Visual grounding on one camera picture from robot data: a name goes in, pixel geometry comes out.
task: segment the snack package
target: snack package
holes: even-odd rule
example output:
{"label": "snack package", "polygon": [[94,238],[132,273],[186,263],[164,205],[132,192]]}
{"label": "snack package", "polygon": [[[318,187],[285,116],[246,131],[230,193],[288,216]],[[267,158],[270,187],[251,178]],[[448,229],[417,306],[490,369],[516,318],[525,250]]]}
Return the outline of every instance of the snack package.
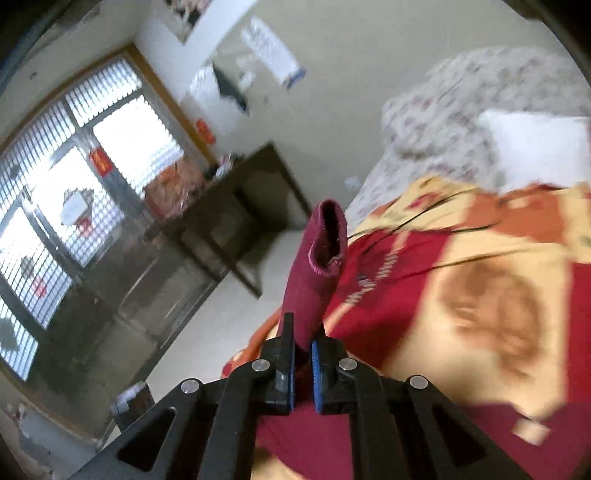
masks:
{"label": "snack package", "polygon": [[185,155],[144,188],[145,199],[156,216],[171,218],[181,215],[188,208],[191,196],[204,184],[199,166]]}

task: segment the dark wooden table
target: dark wooden table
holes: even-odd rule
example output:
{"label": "dark wooden table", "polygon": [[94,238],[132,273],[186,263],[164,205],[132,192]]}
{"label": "dark wooden table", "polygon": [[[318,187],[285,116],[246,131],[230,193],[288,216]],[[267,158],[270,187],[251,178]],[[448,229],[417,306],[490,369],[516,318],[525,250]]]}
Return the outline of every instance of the dark wooden table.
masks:
{"label": "dark wooden table", "polygon": [[181,237],[186,231],[195,233],[201,238],[212,251],[219,257],[224,266],[234,273],[238,280],[257,297],[260,297],[262,291],[260,287],[251,282],[237,265],[237,259],[228,254],[212,237],[212,229],[215,226],[219,215],[228,204],[228,199],[234,197],[240,202],[244,209],[257,220],[261,225],[265,225],[265,219],[257,211],[252,202],[248,199],[242,187],[248,179],[257,172],[278,173],[285,181],[290,190],[294,193],[300,207],[309,218],[312,214],[310,204],[301,192],[301,189],[293,176],[287,170],[285,163],[277,153],[275,146],[267,144],[254,155],[237,163],[220,180],[212,182],[191,206],[179,218],[167,220],[162,225],[163,230],[172,236],[176,244],[192,260],[216,282],[221,278],[213,272],[204,262],[197,258],[194,252],[182,241]]}

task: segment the window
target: window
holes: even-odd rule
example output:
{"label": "window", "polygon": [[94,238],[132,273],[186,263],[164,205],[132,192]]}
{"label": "window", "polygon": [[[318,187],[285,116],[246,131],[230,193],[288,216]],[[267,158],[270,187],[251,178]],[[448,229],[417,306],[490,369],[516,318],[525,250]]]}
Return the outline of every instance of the window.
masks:
{"label": "window", "polygon": [[162,120],[143,96],[95,126],[94,133],[137,195],[166,167],[183,156]]}
{"label": "window", "polygon": [[72,284],[19,208],[0,237],[0,272],[44,328]]}
{"label": "window", "polygon": [[23,380],[29,375],[38,346],[38,342],[0,299],[0,356]]}
{"label": "window", "polygon": [[66,94],[74,117],[80,127],[142,86],[141,81],[122,59],[74,87]]}
{"label": "window", "polygon": [[[64,200],[75,190],[84,192],[90,205],[91,228],[80,233],[76,226],[61,222]],[[33,190],[33,201],[82,266],[94,257],[109,234],[124,218],[123,212],[94,176],[78,148],[72,148],[39,182]]]}
{"label": "window", "polygon": [[2,155],[0,214],[4,216],[34,174],[48,168],[50,157],[74,133],[62,102],[49,107]]}
{"label": "window", "polygon": [[[55,99],[1,155],[0,356],[24,381],[41,340],[3,298],[19,301],[23,314],[51,328],[72,278],[108,248],[125,208],[184,154],[150,95],[130,63],[116,59]],[[89,138],[110,156],[118,180],[93,170],[86,157]],[[61,219],[64,202],[76,191],[87,205],[89,223],[82,229]],[[22,319],[25,325],[30,321]]]}

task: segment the wall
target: wall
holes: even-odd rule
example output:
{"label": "wall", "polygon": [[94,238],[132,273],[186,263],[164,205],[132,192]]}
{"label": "wall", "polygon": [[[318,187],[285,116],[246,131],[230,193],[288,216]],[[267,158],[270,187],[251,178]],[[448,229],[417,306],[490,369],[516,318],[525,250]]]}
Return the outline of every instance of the wall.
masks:
{"label": "wall", "polygon": [[185,44],[149,14],[135,39],[138,50],[180,103],[197,69],[257,0],[213,0]]}
{"label": "wall", "polygon": [[[250,117],[218,144],[250,152],[272,139],[312,201],[333,197],[344,206],[356,193],[345,180],[364,179],[383,153],[384,102],[434,63],[491,45],[565,52],[545,25],[526,21],[502,0],[261,0],[217,50],[217,64],[235,79],[236,60],[248,54],[239,33],[251,15],[308,73],[288,92],[257,65]],[[189,97],[181,105],[189,117],[198,114]]]}
{"label": "wall", "polygon": [[22,394],[10,381],[0,372],[0,410],[6,405],[17,406],[23,400]]}
{"label": "wall", "polygon": [[144,0],[103,0],[98,17],[79,24],[23,65],[0,98],[0,141],[64,80],[129,43],[144,19],[143,5]]}

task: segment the blue gripper pad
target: blue gripper pad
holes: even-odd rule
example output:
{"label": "blue gripper pad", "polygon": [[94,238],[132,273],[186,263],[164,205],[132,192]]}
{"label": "blue gripper pad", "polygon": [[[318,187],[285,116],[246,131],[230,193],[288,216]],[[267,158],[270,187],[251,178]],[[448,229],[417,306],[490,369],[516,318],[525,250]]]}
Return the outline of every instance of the blue gripper pad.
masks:
{"label": "blue gripper pad", "polygon": [[296,406],[296,344],[291,343],[291,365],[290,365],[290,412]]}
{"label": "blue gripper pad", "polygon": [[312,376],[314,378],[314,405],[316,405],[316,413],[320,413],[322,410],[322,381],[320,379],[320,358],[316,340],[312,342]]}

